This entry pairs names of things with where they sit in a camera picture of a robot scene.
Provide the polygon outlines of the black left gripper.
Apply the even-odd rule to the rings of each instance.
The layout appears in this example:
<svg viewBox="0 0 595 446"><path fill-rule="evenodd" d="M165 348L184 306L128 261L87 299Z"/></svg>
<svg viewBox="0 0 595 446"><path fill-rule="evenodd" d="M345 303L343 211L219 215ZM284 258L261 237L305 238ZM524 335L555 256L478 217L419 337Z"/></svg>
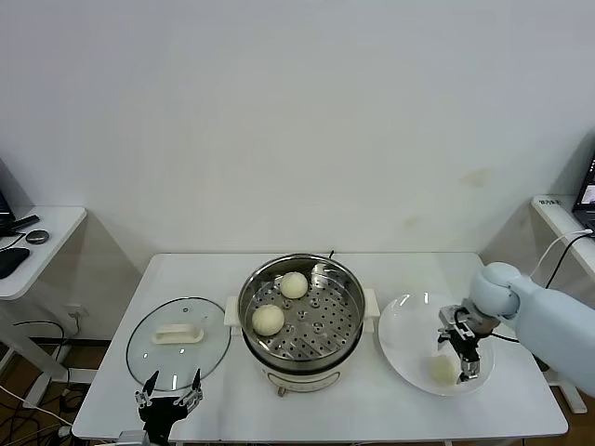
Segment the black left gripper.
<svg viewBox="0 0 595 446"><path fill-rule="evenodd" d="M173 425L185 419L203 399L201 370L198 369L192 380L190 390L179 398L162 397L151 399L159 372L155 371L144 383L141 391L135 392L139 407L139 417L144 423L143 430L149 441L169 441Z"/></svg>

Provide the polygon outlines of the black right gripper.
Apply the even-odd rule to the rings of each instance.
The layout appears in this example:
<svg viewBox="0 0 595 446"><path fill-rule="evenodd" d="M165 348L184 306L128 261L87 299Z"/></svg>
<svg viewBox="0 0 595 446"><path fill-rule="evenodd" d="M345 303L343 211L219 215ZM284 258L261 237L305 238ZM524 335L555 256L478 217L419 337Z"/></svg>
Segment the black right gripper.
<svg viewBox="0 0 595 446"><path fill-rule="evenodd" d="M480 373L479 339L474 336L461 335L455 330L442 327L438 330L437 349L442 349L446 342L460 358L460 373L457 382L465 383L477 379Z"/></svg>

